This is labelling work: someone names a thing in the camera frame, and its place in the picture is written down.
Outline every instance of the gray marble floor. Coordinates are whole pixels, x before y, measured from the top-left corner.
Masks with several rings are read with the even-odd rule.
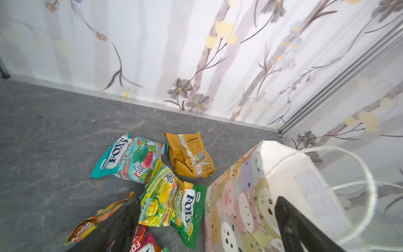
[[[104,151],[121,135],[167,142],[164,132],[201,132],[216,172],[210,185],[261,140],[277,133],[154,108],[0,79],[0,250],[65,251],[81,220],[129,196],[141,184],[90,178]],[[169,159],[164,161],[170,167]],[[170,251],[187,251],[171,227],[152,228]],[[204,226],[197,251],[204,251]]]

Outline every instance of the green candy bag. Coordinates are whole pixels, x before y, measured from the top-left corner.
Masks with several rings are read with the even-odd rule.
[[[104,153],[91,177],[115,175],[146,184],[158,159],[164,160],[168,143],[160,144],[143,137],[124,134]]]

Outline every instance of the wall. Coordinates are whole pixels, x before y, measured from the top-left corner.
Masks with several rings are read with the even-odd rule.
[[[1,0],[0,57],[14,76],[277,129],[391,30],[401,5]]]
[[[363,158],[377,181],[403,186],[403,38],[383,51],[342,90],[284,136],[288,146],[339,146]],[[331,185],[364,179],[351,158],[311,152]],[[403,189],[378,184],[376,215],[363,237],[370,244],[403,245]],[[365,185],[337,190],[356,222],[367,206]]]

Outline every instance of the yellow snack bag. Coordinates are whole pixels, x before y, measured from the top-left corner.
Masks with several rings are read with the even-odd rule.
[[[140,196],[139,224],[150,227],[172,225],[188,248],[195,249],[203,216],[207,187],[180,181],[158,159]]]
[[[197,134],[164,133],[169,143],[169,159],[175,171],[182,176],[207,177],[216,169],[204,149],[200,132]]]

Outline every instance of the candy wrapper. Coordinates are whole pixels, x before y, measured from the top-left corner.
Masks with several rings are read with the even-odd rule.
[[[169,252],[167,248],[163,250],[156,243],[154,236],[148,227],[138,225],[131,244],[130,252]]]
[[[121,179],[145,184],[158,159],[163,160],[168,143],[160,144],[143,137],[124,134],[104,153],[91,177],[115,175]]]
[[[99,226],[102,221],[106,220],[109,216],[116,212],[116,210],[118,210],[119,207],[121,207],[126,201],[133,197],[133,195],[134,192],[131,192],[130,196],[127,199],[115,202],[107,208],[99,210],[97,214],[93,217],[83,220],[69,235],[63,246],[67,244],[72,244],[73,242],[79,242],[84,239],[84,237],[86,237],[97,226]]]
[[[164,135],[169,142],[169,159],[179,175],[204,178],[215,171],[213,160],[204,149],[200,132]]]
[[[188,248],[195,249],[207,187],[180,181],[161,160],[155,164],[141,200],[139,224],[173,225]]]

